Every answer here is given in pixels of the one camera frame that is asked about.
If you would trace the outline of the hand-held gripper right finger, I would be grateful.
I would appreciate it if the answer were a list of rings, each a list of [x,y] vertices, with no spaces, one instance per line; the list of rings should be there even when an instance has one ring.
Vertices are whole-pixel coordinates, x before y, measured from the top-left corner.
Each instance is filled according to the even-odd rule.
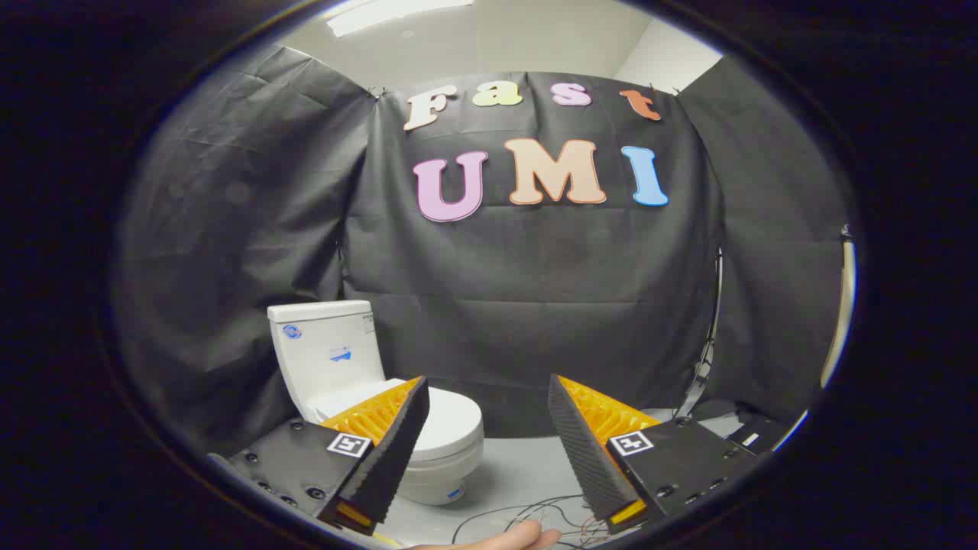
[[[548,410],[584,499],[611,535],[695,508],[758,461],[698,421],[660,422],[556,374]]]

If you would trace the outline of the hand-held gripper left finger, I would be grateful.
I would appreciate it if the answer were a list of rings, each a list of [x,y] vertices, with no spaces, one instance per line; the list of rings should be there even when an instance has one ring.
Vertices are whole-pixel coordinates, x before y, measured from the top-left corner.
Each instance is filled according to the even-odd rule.
[[[413,378],[324,422],[289,420],[234,454],[209,459],[280,507],[373,535],[387,518],[429,404],[429,381]]]

